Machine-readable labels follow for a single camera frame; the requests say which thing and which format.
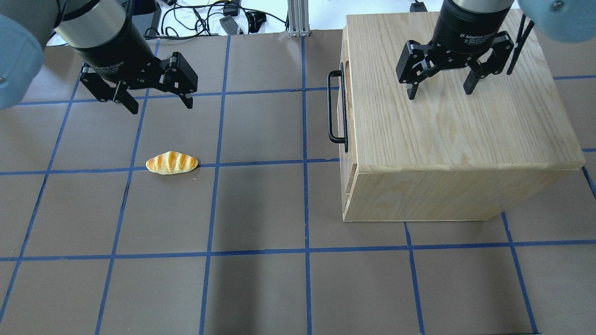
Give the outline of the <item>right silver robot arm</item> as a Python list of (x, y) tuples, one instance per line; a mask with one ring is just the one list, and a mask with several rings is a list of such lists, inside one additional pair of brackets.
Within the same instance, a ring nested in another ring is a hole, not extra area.
[(396, 74), (410, 100), (419, 84), (441, 71), (469, 68), (466, 94), (487, 76), (512, 74), (532, 30), (552, 40), (579, 43), (596, 31), (593, 0), (520, 0), (521, 19), (515, 38), (502, 29), (512, 0), (445, 0), (430, 41), (405, 42)]

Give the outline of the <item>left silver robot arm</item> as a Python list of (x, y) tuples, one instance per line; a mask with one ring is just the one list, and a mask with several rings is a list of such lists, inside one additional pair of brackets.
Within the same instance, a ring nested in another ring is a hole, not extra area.
[(3, 0), (0, 11), (1, 108), (19, 104), (43, 64), (56, 32), (84, 60), (79, 81), (97, 101), (132, 114), (130, 91), (157, 89), (193, 106), (198, 76), (179, 52), (158, 59), (117, 0)]

